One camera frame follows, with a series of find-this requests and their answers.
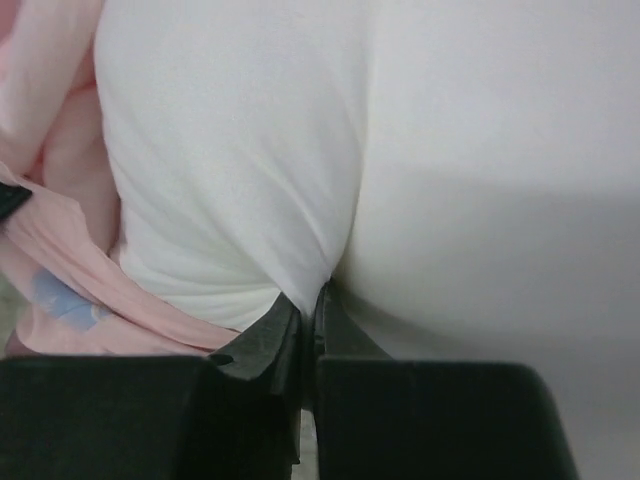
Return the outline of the white pillow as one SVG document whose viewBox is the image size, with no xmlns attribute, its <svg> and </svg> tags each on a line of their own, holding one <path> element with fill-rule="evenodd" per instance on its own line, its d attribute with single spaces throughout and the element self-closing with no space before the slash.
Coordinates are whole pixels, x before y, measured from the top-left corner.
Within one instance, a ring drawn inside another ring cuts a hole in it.
<svg viewBox="0 0 640 480">
<path fill-rule="evenodd" d="M 108 1 L 119 263 L 249 325 L 336 277 L 406 342 L 639 405 L 635 1 Z"/>
</svg>

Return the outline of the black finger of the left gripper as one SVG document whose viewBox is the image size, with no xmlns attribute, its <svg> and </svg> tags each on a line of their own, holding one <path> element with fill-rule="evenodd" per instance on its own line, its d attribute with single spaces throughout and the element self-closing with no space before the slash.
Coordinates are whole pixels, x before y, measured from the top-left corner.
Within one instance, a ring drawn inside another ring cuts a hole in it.
<svg viewBox="0 0 640 480">
<path fill-rule="evenodd" d="M 14 215 L 32 196 L 32 192 L 19 185 L 0 184 L 0 222 Z"/>
</svg>

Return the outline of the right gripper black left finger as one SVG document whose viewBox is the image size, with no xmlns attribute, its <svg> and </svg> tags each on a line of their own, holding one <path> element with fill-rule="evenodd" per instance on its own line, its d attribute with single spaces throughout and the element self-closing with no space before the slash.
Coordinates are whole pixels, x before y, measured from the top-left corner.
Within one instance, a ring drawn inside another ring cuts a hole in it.
<svg viewBox="0 0 640 480">
<path fill-rule="evenodd" d="M 1 363 L 5 479 L 287 479 L 299 458 L 299 311 L 218 352 Z"/>
</svg>

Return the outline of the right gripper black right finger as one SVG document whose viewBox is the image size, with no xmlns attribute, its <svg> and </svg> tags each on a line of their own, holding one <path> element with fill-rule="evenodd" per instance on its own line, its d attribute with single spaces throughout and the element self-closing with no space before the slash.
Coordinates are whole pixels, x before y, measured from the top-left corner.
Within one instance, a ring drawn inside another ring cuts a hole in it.
<svg viewBox="0 0 640 480">
<path fill-rule="evenodd" d="M 336 286 L 314 315 L 314 419 L 323 479 L 574 479 L 552 396 L 530 367 L 396 360 Z"/>
</svg>

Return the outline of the pink pillowcase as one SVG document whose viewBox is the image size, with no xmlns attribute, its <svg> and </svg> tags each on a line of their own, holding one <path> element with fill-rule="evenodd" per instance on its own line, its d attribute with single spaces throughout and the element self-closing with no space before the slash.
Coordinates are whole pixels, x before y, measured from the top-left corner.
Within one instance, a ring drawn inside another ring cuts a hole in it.
<svg viewBox="0 0 640 480">
<path fill-rule="evenodd" d="M 1 183 L 32 196 L 1 223 L 1 270 L 28 306 L 10 356 L 206 355 L 236 332 L 128 279 L 93 63 L 98 1 L 1 5 Z"/>
</svg>

